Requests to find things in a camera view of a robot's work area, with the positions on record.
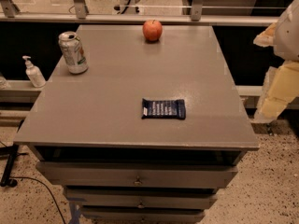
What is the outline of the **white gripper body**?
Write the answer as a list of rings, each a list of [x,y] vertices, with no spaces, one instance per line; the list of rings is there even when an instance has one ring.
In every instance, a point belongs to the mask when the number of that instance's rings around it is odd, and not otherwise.
[[[278,19],[274,53],[284,60],[299,61],[299,0],[293,0]]]

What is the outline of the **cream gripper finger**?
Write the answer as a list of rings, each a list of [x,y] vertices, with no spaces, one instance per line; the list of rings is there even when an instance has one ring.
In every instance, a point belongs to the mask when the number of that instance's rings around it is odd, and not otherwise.
[[[264,77],[254,121],[270,123],[276,120],[298,96],[299,62],[285,61],[279,68],[270,66]]]
[[[263,48],[272,47],[274,45],[276,26],[277,24],[275,22],[269,25],[263,32],[254,38],[253,44]]]

